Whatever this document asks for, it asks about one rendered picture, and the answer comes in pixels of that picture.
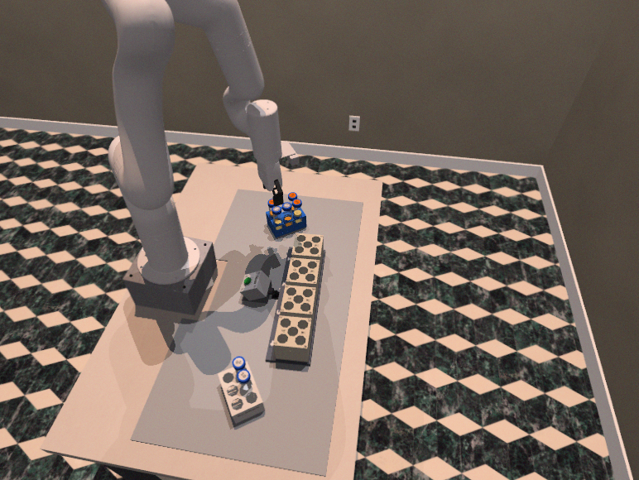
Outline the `blue tube rack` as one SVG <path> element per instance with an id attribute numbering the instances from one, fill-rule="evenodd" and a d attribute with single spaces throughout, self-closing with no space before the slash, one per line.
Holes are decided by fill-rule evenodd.
<path id="1" fill-rule="evenodd" d="M 300 217 L 296 217 L 294 215 L 294 210 L 291 210 L 291 212 L 292 212 L 292 219 L 291 220 L 285 220 L 284 219 L 284 213 L 282 212 L 281 213 L 282 222 L 277 224 L 277 223 L 274 223 L 273 217 L 270 215 L 270 213 L 268 211 L 268 213 L 267 213 L 267 223 L 268 223 L 270 229 L 272 230 L 272 232 L 273 232 L 273 234 L 274 234 L 274 236 L 276 238 L 306 227 L 306 215 L 303 212 L 303 210 L 301 209 L 301 216 Z M 302 218 L 302 221 L 299 222 L 299 223 L 296 223 L 295 220 L 300 219 L 300 218 Z M 292 225 L 287 227 L 285 224 L 289 223 L 289 222 L 292 222 Z M 275 227 L 278 227 L 278 226 L 281 226 L 281 225 L 282 225 L 281 229 L 278 229 L 278 230 L 275 229 Z"/>

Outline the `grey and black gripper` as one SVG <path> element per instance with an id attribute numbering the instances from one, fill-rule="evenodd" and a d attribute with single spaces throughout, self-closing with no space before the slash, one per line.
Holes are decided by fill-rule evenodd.
<path id="1" fill-rule="evenodd" d="M 274 206 L 278 206 L 284 204 L 283 201 L 283 191 L 282 191 L 282 176 L 281 176 L 281 166 L 279 162 L 279 158 L 275 161 L 270 162 L 262 162 L 257 161 L 257 171 L 258 175 L 262 181 L 263 189 L 267 189 L 268 191 L 272 191 L 273 193 L 273 204 Z M 274 188 L 274 185 L 276 186 Z M 275 193 L 277 190 L 277 193 Z M 279 196 L 277 198 L 277 196 Z"/>

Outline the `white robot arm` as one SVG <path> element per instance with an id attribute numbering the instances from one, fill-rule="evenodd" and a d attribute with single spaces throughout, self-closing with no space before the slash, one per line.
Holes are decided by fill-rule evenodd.
<path id="1" fill-rule="evenodd" d="M 299 156 L 288 141 L 281 142 L 274 102 L 240 101 L 259 98 L 264 79 L 238 0 L 101 2 L 118 34 L 113 99 L 119 136 L 109 146 L 109 165 L 143 246 L 140 273 L 152 283 L 173 284 L 190 276 L 200 259 L 196 244 L 183 239 L 162 114 L 175 22 L 204 29 L 228 82 L 223 105 L 233 125 L 250 137 L 254 157 L 262 162 L 286 157 L 293 166 Z"/>

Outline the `grey tube rack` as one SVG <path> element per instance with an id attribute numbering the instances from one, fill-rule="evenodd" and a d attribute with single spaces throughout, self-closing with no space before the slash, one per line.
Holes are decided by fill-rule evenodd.
<path id="1" fill-rule="evenodd" d="M 265 410 L 262 398 L 247 362 L 246 368 L 250 372 L 252 381 L 252 387 L 249 390 L 242 389 L 237 379 L 237 373 L 233 367 L 223 371 L 219 376 L 235 424 Z"/>

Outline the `grey bench mat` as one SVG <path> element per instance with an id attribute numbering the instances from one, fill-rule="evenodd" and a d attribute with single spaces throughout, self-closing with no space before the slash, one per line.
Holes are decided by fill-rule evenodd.
<path id="1" fill-rule="evenodd" d="M 240 190 L 214 243 L 227 261 L 204 321 L 181 319 L 130 440 L 325 476 L 363 202 L 297 195 L 306 227 L 276 238 L 273 193 Z M 266 362 L 277 300 L 242 300 L 263 271 L 280 292 L 296 233 L 324 235 L 324 269 L 310 366 Z M 235 424 L 219 373 L 243 357 L 265 410 Z"/>

